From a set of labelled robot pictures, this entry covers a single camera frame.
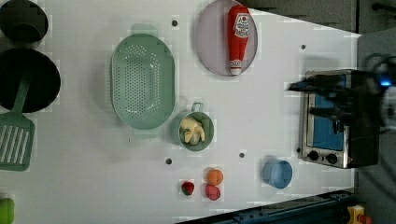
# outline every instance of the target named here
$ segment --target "yellow object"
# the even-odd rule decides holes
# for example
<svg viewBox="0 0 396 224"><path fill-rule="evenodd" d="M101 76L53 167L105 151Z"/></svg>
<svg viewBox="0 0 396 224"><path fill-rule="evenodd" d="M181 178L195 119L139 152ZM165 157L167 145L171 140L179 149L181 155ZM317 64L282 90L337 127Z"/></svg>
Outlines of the yellow object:
<svg viewBox="0 0 396 224"><path fill-rule="evenodd" d="M195 133L199 133L201 135L201 140L203 142L205 141L205 132L202 128L202 124L195 119L192 119L190 117L184 118L183 121L181 121L180 129L186 130L186 132L184 133L184 141L186 143L190 142L191 138L194 136Z"/></svg>
<svg viewBox="0 0 396 224"><path fill-rule="evenodd" d="M364 207L361 205L355 205L348 207L347 210L350 214L350 220L347 224L361 224L361 222L358 221L358 216L364 215Z"/></svg>

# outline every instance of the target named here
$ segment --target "strawberry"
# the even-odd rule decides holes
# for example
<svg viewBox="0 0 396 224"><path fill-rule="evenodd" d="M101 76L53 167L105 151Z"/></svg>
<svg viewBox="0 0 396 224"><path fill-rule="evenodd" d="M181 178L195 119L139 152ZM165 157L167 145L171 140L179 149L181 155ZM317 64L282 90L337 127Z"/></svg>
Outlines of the strawberry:
<svg viewBox="0 0 396 224"><path fill-rule="evenodd" d="M181 189L185 195L192 195L194 192L194 184L191 182L184 182L183 185L181 185Z"/></svg>

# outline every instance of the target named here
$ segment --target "white table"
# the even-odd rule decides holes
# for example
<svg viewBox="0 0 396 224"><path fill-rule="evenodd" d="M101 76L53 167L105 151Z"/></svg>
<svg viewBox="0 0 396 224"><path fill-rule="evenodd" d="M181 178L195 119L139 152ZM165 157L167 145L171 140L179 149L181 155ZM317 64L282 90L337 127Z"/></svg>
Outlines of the white table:
<svg viewBox="0 0 396 224"><path fill-rule="evenodd" d="M210 2L38 1L50 30L37 50L59 66L63 85L53 105L28 115L36 124L29 170L0 172L16 224L173 223L353 187L353 170L297 158L300 94L285 89L306 70L356 67L359 36L250 10L259 29L256 59L245 74L220 77L201 65L192 44ZM177 64L177 106L153 140L134 139L109 99L109 59L135 22L156 25ZM205 103L216 136L210 148L190 152L171 141L169 121L196 101ZM285 189L260 178L270 156L292 164ZM224 173L216 202L202 193L208 167ZM179 190L185 179L195 183L190 197Z"/></svg>

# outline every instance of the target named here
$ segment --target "green bowl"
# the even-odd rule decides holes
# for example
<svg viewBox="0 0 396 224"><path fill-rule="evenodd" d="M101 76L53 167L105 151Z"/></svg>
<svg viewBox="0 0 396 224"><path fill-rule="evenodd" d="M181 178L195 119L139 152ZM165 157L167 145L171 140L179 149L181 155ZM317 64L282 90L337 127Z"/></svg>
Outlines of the green bowl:
<svg viewBox="0 0 396 224"><path fill-rule="evenodd" d="M174 141L178 145L182 145L184 148L191 151L201 151L210 145L210 143L213 140L213 136L215 135L215 128L212 119L206 113L204 113L203 110L204 110L204 104L194 103L192 105L191 111L182 112L174 118L171 125L171 132ZM200 141L197 145L193 146L181 140L184 136L180 135L180 125L183 119L187 117L195 119L198 122L202 123L202 128L204 129L205 132L204 142Z"/></svg>

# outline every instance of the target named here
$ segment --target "orange fruit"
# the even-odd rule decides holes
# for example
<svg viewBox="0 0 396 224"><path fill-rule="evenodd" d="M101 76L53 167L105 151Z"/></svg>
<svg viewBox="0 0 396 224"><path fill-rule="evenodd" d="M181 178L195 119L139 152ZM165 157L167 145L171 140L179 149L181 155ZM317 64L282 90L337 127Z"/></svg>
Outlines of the orange fruit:
<svg viewBox="0 0 396 224"><path fill-rule="evenodd" d="M223 180L223 174L220 170L211 170L207 173L207 182L210 185L217 186L221 184Z"/></svg>

